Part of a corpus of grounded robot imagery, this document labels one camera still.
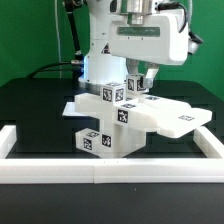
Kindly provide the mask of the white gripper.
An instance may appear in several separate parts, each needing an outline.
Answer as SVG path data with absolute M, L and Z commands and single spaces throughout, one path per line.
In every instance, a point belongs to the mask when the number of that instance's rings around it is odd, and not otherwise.
M 139 61 L 146 65 L 143 86 L 152 88 L 159 65 L 182 65 L 188 54 L 188 26 L 182 9 L 162 10 L 147 15 L 142 25 L 129 25 L 125 17 L 116 18 L 109 26 L 109 49 L 113 56 L 129 58 L 129 75 L 138 74 Z

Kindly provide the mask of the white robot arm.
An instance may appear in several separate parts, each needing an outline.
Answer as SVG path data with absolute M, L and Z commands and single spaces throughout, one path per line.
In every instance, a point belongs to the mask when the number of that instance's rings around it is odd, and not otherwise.
M 150 89 L 161 65 L 181 65 L 188 55 L 187 9 L 171 0 L 86 0 L 90 50 L 84 80 L 122 82 L 146 64 L 140 86 Z

